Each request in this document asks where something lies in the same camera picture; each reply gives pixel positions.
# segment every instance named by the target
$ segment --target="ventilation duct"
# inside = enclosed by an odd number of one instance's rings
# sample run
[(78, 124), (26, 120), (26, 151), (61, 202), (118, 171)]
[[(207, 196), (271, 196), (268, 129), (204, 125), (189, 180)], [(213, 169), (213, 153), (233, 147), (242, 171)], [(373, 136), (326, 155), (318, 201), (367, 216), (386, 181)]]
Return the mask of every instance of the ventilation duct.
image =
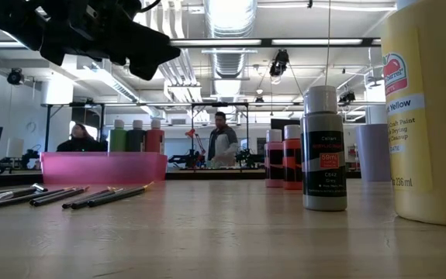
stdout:
[[(246, 38), (251, 36), (257, 13), (257, 0), (204, 0), (209, 38)], [(245, 54), (216, 53), (212, 56), (215, 78), (242, 78)], [(241, 81), (214, 81), (218, 95), (240, 93)]]

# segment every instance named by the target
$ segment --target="ceiling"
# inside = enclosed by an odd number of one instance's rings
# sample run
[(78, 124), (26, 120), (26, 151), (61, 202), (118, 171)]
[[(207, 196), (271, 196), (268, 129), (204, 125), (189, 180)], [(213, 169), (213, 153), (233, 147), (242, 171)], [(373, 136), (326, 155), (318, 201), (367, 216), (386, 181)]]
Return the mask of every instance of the ceiling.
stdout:
[[(257, 17), (254, 25), (253, 37), (255, 38), (310, 38), (327, 37), (329, 27), (329, 11), (324, 7), (327, 1), (315, 0), (317, 8), (307, 9), (305, 7), (284, 8), (285, 5), (304, 4), (308, 1), (269, 1), (259, 0)], [(335, 0), (334, 7), (348, 8), (393, 8), (395, 0)], [(185, 35), (190, 39), (206, 38), (205, 15), (203, 1), (185, 0), (183, 6), (183, 29)], [(159, 25), (161, 25), (162, 14), (159, 9)], [(380, 37), (382, 21), (392, 11), (382, 12), (360, 12), (343, 11), (332, 9), (330, 15), (331, 37)], [(10, 40), (0, 31), (0, 40)], [(349, 73), (365, 71), (370, 66), (381, 64), (381, 50), (378, 47), (369, 48), (331, 48), (328, 57), (327, 48), (288, 48), (291, 68), (285, 72), (280, 84), (271, 86), (268, 66), (278, 49), (259, 48), (257, 53), (247, 55), (247, 66), (244, 78), (248, 81), (242, 82), (241, 92), (236, 101), (248, 100), (252, 102), (258, 88), (264, 91), (264, 99), (270, 101), (271, 93), (275, 102), (290, 102), (301, 99), (301, 94), (310, 86), (328, 84), (338, 87), (346, 80), (353, 77)], [(202, 86), (203, 98), (211, 97), (213, 78), (210, 55), (202, 54), (201, 49), (189, 49), (192, 66), (197, 81)], [(8, 71), (9, 67), (4, 65), (20, 64), (26, 76), (32, 76), (38, 81), (51, 78), (56, 65), (40, 63), (41, 56), (37, 52), (29, 50), (0, 50), (0, 68)], [(79, 84), (76, 92), (78, 95), (86, 95), (96, 100), (117, 100), (117, 93), (109, 86), (99, 80), (80, 79), (81, 68), (71, 70), (73, 76), (77, 77), (75, 82)], [(111, 70), (115, 77), (132, 88), (140, 98), (147, 102), (166, 102), (163, 94), (164, 78), (157, 72), (152, 81), (142, 81), (129, 73), (127, 68), (114, 66)], [(354, 78), (349, 85), (355, 90), (358, 100), (364, 98), (363, 77)]]

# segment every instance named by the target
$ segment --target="gray paint bottle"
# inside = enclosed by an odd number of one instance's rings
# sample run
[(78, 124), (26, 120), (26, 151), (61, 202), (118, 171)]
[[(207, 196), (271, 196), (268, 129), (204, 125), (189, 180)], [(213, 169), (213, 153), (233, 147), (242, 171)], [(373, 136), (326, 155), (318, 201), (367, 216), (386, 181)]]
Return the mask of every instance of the gray paint bottle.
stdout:
[(343, 119), (337, 114), (337, 90), (316, 86), (304, 95), (303, 205), (319, 211), (347, 208)]

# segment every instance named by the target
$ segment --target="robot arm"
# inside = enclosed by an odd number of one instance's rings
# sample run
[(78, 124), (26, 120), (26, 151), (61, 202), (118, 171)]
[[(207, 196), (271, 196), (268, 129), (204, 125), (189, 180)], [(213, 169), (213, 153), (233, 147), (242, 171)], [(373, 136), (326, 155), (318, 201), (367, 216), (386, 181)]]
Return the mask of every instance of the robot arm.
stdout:
[(0, 29), (57, 65), (65, 54), (119, 65), (129, 59), (131, 73), (150, 80), (160, 64), (180, 55), (168, 36), (132, 20), (151, 6), (142, 9), (138, 0), (0, 0)]

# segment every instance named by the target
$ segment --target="wooden table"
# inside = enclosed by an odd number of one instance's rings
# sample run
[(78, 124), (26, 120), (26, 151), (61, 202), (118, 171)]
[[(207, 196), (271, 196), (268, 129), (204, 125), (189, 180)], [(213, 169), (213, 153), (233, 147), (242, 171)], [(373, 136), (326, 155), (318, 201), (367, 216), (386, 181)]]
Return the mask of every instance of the wooden table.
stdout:
[(446, 227), (396, 216), (389, 184), (346, 212), (263, 181), (169, 181), (76, 212), (0, 208), (0, 278), (446, 278)]

